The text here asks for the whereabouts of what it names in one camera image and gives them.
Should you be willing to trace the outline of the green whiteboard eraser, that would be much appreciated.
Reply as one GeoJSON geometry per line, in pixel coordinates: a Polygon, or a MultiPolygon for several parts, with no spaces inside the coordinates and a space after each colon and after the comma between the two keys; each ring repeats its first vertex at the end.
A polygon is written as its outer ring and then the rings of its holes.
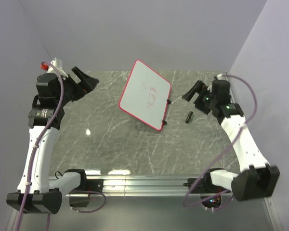
{"type": "Polygon", "coordinates": [[[191,121],[192,116],[193,116],[193,111],[190,111],[186,117],[186,120],[185,120],[186,124],[188,124],[191,121]]]}

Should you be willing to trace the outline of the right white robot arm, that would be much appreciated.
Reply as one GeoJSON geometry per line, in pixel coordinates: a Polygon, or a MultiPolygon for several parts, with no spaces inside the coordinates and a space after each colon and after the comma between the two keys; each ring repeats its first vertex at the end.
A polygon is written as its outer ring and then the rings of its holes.
{"type": "Polygon", "coordinates": [[[195,108],[205,114],[212,113],[217,119],[232,143],[240,168],[239,174],[223,168],[210,168],[197,181],[210,193],[232,192],[238,201],[272,196],[280,171],[262,155],[241,107],[231,101],[229,81],[215,79],[211,86],[207,86],[199,80],[183,99],[190,101],[195,93],[198,94],[195,108]]]}

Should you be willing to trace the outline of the pink framed whiteboard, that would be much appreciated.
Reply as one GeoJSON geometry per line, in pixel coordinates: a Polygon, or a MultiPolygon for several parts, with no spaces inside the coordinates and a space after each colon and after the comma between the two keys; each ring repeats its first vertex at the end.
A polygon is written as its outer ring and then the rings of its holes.
{"type": "Polygon", "coordinates": [[[149,127],[160,131],[171,93],[171,83],[141,60],[130,72],[119,108],[149,127]]]}

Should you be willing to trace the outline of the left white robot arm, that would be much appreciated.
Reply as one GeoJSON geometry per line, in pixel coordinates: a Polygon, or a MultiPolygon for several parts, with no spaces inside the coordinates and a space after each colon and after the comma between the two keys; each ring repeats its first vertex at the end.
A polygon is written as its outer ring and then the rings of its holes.
{"type": "Polygon", "coordinates": [[[83,98],[95,89],[99,80],[73,67],[80,79],[76,83],[70,75],[62,75],[63,86],[54,71],[37,78],[37,95],[29,112],[29,148],[25,169],[15,192],[7,195],[6,203],[24,213],[57,214],[62,198],[71,191],[83,193],[88,188],[83,169],[68,169],[62,179],[49,182],[53,146],[65,114],[64,106],[83,98]]]}

